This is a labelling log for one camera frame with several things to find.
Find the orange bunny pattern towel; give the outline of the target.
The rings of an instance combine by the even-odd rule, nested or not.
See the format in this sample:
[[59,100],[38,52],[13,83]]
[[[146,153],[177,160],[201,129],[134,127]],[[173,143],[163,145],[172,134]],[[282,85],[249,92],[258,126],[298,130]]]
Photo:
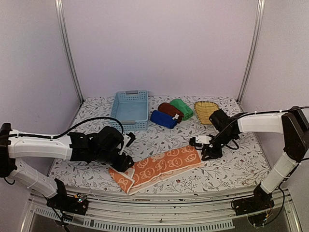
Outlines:
[[133,195],[157,183],[201,167],[201,154],[187,145],[136,162],[125,172],[109,168],[109,175],[122,192]]

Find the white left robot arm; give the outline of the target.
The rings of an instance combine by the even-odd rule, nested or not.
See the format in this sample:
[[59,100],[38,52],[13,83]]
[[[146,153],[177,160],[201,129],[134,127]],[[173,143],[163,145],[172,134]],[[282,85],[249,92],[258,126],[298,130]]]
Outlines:
[[98,133],[67,132],[64,135],[25,134],[13,130],[11,124],[0,128],[0,176],[24,184],[40,192],[62,210],[72,205],[64,183],[51,179],[26,164],[25,157],[55,158],[91,163],[106,162],[115,170],[125,172],[134,162],[124,152],[135,140],[133,133],[121,133],[106,126]]

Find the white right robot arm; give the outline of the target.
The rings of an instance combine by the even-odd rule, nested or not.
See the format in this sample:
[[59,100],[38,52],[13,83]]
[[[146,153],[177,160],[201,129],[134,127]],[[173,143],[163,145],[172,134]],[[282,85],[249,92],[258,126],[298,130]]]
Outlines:
[[203,160],[221,158],[223,148],[231,141],[245,139],[247,133],[257,133],[265,158],[271,169],[266,172],[258,169],[260,165],[253,156],[254,148],[249,155],[240,155],[234,168],[227,161],[217,165],[218,171],[209,175],[203,187],[225,189],[239,184],[256,185],[258,192],[250,199],[254,211],[261,210],[268,203],[266,194],[272,193],[279,184],[286,180],[290,193],[297,200],[309,192],[309,173],[301,170],[296,177],[288,178],[297,166],[308,158],[309,122],[303,109],[294,106],[283,111],[257,113],[238,113],[228,116],[222,109],[211,114],[209,120],[218,134],[203,143]]

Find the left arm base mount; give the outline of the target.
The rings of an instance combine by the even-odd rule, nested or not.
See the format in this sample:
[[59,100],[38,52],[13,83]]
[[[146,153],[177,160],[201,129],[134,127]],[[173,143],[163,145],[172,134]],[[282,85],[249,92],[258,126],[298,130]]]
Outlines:
[[57,178],[54,180],[57,186],[56,195],[47,199],[46,205],[58,209],[61,212],[69,212],[85,216],[89,205],[87,196],[81,193],[69,196],[64,183]]

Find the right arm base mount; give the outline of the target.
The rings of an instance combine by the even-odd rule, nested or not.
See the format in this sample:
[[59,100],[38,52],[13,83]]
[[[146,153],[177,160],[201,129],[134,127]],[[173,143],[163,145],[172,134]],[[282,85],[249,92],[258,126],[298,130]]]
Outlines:
[[231,202],[231,207],[237,216],[271,209],[273,206],[272,193],[265,192],[260,185],[254,189],[252,197],[240,198]]

